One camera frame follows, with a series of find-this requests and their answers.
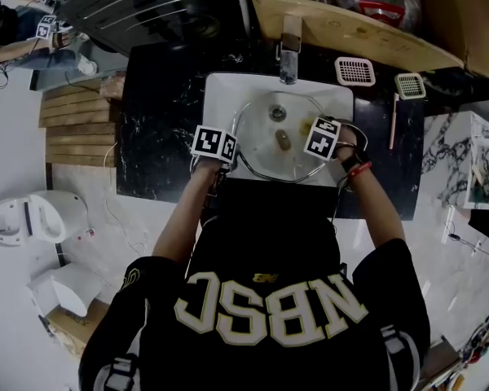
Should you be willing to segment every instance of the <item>black appliance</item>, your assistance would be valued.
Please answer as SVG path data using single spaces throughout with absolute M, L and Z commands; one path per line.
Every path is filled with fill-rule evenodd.
M 68 0 L 59 17 L 125 56 L 150 43 L 245 35 L 238 0 Z

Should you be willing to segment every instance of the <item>wooden pallet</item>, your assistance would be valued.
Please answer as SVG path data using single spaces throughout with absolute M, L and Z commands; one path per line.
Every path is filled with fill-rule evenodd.
M 39 127 L 46 128 L 46 162 L 115 167 L 119 104 L 99 95 L 101 78 L 43 95 Z

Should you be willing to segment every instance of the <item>faucet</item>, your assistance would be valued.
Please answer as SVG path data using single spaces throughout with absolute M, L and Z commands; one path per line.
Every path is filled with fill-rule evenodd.
M 290 85 L 297 82 L 299 52 L 301 52 L 302 19 L 294 15 L 284 17 L 280 41 L 280 81 Z

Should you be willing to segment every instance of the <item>yellow logo on jersey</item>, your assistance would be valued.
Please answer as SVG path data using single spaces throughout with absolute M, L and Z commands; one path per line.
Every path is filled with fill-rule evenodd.
M 274 283 L 279 274 L 256 274 L 253 277 L 255 283 Z
M 134 268 L 129 274 L 123 278 L 123 285 L 121 286 L 121 290 L 124 290 L 129 285 L 132 285 L 139 279 L 139 270 Z

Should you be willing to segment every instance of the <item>sink basin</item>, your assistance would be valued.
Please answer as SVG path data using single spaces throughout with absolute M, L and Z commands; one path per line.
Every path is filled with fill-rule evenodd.
M 281 121 L 272 117 L 272 106 L 276 105 L 283 106 Z M 213 73 L 206 80 L 203 125 L 231 132 L 240 119 L 236 129 L 238 142 L 253 169 L 272 178 L 297 180 L 322 164 L 302 151 L 307 136 L 302 128 L 313 122 L 320 109 L 326 116 L 352 121 L 353 93 L 348 88 L 320 82 L 299 80 L 287 86 L 274 76 Z M 279 147 L 279 131 L 289 139 L 290 148 Z M 301 183 L 336 187 L 344 175 L 340 164 L 331 161 Z M 241 158 L 228 177 L 262 179 L 252 174 Z

